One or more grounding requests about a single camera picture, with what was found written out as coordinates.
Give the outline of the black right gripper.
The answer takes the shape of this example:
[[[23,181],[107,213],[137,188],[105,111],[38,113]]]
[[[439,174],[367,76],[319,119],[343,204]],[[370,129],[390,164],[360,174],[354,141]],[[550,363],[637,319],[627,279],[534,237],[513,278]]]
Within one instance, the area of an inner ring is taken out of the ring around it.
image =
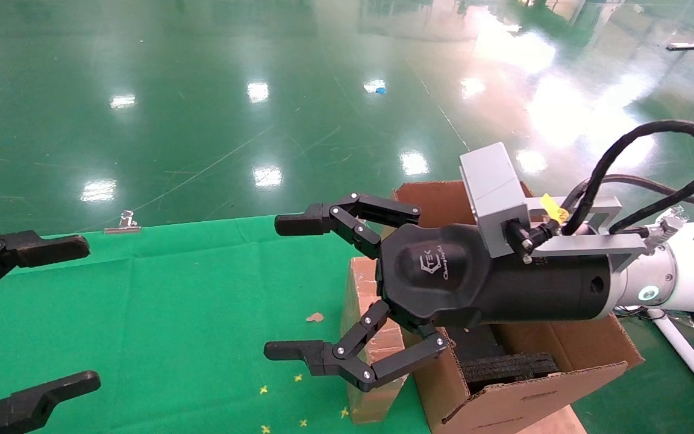
[[[433,326],[585,321],[605,312],[611,284],[604,255],[556,256],[524,263],[491,257],[476,225],[418,225],[421,207],[366,194],[313,203],[276,215],[279,236],[338,234],[361,255],[378,259],[382,300],[372,303],[339,342],[272,341],[268,360],[301,360],[312,376],[339,376],[371,392],[440,357],[448,341]],[[397,228],[383,239],[367,222]],[[391,319],[421,340],[366,363],[358,356]]]

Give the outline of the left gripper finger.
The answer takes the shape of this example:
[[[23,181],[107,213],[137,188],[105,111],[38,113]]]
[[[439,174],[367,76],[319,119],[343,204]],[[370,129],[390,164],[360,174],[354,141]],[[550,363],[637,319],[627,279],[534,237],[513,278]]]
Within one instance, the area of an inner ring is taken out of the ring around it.
[[[44,239],[35,231],[0,234],[0,279],[15,268],[36,268],[83,259],[89,244],[80,234]]]
[[[28,433],[44,427],[58,404],[100,388],[96,371],[83,371],[14,392],[0,399],[0,433]]]

